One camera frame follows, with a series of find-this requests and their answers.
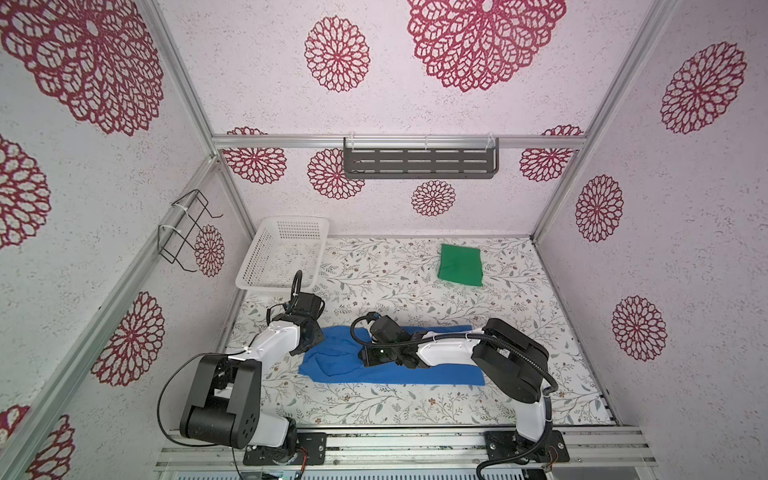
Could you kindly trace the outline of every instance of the large red mandala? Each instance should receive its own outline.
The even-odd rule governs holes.
[[[619,183],[608,175],[588,181],[576,202],[576,225],[591,242],[605,240],[619,226],[624,200]]]
[[[69,462],[74,453],[74,429],[69,425],[69,415],[62,415],[56,430],[48,435],[43,449],[27,468],[27,480],[61,480],[69,472]]]
[[[312,186],[328,198],[354,197],[366,184],[365,180],[351,180],[344,175],[343,159],[341,150],[327,148],[317,152],[306,168]]]
[[[581,135],[584,132],[573,125],[558,125],[542,135]],[[520,171],[524,177],[537,182],[560,177],[574,151],[567,148],[527,148],[520,158]]]
[[[304,42],[306,66],[312,76],[331,91],[348,91],[368,73],[366,37],[346,18],[325,17],[310,30]]]
[[[565,0],[408,0],[414,55],[445,87],[488,90],[531,64]]]
[[[430,180],[419,185],[411,196],[411,205],[421,215],[434,217],[448,211],[456,200],[456,192],[450,184]]]
[[[229,135],[266,135],[251,127],[238,127]],[[232,171],[255,184],[271,184],[286,173],[286,156],[282,148],[227,148],[221,154]]]
[[[636,360],[655,359],[667,346],[667,324],[656,306],[645,298],[628,296],[620,301],[612,323],[619,346]]]
[[[0,135],[0,249],[35,236],[51,211],[50,196],[35,159]]]
[[[0,412],[0,449],[8,441],[18,423],[29,410],[28,406],[14,405],[10,409]]]
[[[194,259],[205,276],[214,276],[224,265],[224,240],[213,225],[206,225],[194,242]]]
[[[0,31],[79,121],[133,135],[159,115],[163,70],[132,0],[0,0]]]
[[[148,292],[141,292],[101,351],[91,373],[100,383],[126,386],[149,370],[163,346],[163,309]]]
[[[687,134],[714,122],[739,93],[745,70],[744,52],[725,41],[688,58],[661,99],[667,129]]]

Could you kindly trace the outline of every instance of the speckled wall panel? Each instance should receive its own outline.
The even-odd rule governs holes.
[[[34,400],[204,159],[146,37],[133,45],[147,54],[133,63],[142,84],[117,73],[134,60],[102,48],[119,41],[104,38],[104,18],[28,15],[47,3],[0,2],[0,412]],[[30,36],[19,18],[38,24]],[[43,45],[50,31],[36,27],[56,18],[54,36],[74,22],[70,43]],[[106,43],[78,18],[96,19],[88,35]],[[118,98],[121,88],[133,96]]]
[[[666,480],[768,468],[767,22],[760,0],[683,3],[541,242]]]
[[[134,308],[65,407],[74,429],[71,444],[54,448],[64,480],[150,478],[164,442],[155,419],[160,389],[192,355],[217,347],[236,292],[234,279],[250,242],[220,178],[212,177],[203,192],[210,211],[223,214],[200,218],[206,233],[216,235],[208,239],[195,229],[190,236],[191,243],[209,255],[198,262],[185,247],[183,265],[197,272],[160,260],[141,286]],[[189,227],[185,220],[180,229],[186,232]],[[161,414],[168,429],[178,428],[193,375],[194,366],[185,369],[163,397]]]
[[[525,235],[556,184],[524,177],[522,151],[512,149],[502,150],[501,168],[491,180],[347,180],[338,175],[339,150],[289,149],[280,155],[285,159],[280,168],[272,163],[260,177],[249,169],[239,170],[248,178],[236,176],[253,221],[272,215],[327,217],[335,235]],[[246,156],[225,153],[228,161]],[[265,176],[277,180],[252,181]]]
[[[217,133],[540,134],[589,123],[650,0],[160,4]]]

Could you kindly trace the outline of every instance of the black wire rack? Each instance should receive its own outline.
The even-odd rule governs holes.
[[[193,205],[195,205],[195,202],[198,202],[202,206],[202,209],[196,216],[193,217],[192,215],[190,215],[190,209],[193,207]],[[213,215],[210,212],[210,210],[208,210],[208,199],[205,197],[205,195],[203,195],[203,192],[197,189],[190,190],[186,194],[182,195],[178,200],[174,201],[171,204],[171,206],[178,207],[184,210],[184,215],[176,222],[175,225],[158,225],[157,226],[157,252],[161,255],[161,257],[163,257],[171,265],[173,265],[174,263],[178,263],[181,269],[184,270],[185,272],[191,272],[191,273],[197,272],[197,270],[190,270],[186,268],[181,263],[181,260],[179,260],[179,254],[181,253],[181,250],[184,248],[184,245],[189,245],[189,247],[192,250],[195,250],[194,246],[192,245],[192,243],[190,243],[188,239],[189,239],[189,236],[192,234],[192,232],[195,231],[195,227],[197,227],[197,229],[200,231],[203,230],[203,228],[198,223],[200,220],[200,217],[203,216],[203,213],[208,214],[208,216],[211,218],[221,218],[223,217],[223,214]],[[186,233],[183,233],[181,230],[179,230],[179,225],[181,224],[181,221],[184,218],[189,218],[190,220],[192,220],[190,229]],[[163,241],[161,239],[163,236],[163,232],[167,230],[170,230],[170,235],[168,235],[165,241]],[[168,250],[166,247],[175,236],[179,236],[179,238],[181,238],[181,245],[179,245],[179,248],[174,253]]]

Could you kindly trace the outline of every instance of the zip tie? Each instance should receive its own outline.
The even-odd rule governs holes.
[[[176,233],[178,233],[179,235],[181,235],[181,230],[177,229],[176,227],[173,227],[173,226],[171,226],[171,225],[161,225],[161,227],[168,227],[168,228],[171,228],[171,229],[173,229],[173,230],[176,230]]]

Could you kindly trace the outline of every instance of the black mounting plate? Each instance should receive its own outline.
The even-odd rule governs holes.
[[[485,451],[488,453],[488,460],[511,457],[517,453],[515,430],[495,430],[486,432],[483,436],[485,437]],[[553,460],[556,463],[567,463],[571,460],[571,456],[568,454],[565,442],[563,442],[563,434],[557,430],[552,430],[544,445],[536,452],[531,453],[528,459],[536,463],[549,463]]]
[[[299,447],[304,447],[309,453],[306,458],[307,465],[322,465],[326,461],[326,433],[299,433],[296,440],[297,454],[293,459],[284,465],[301,465],[304,456],[299,452]],[[246,449],[243,456],[243,465],[254,467],[261,465],[275,466],[271,458],[265,458],[259,449]]]

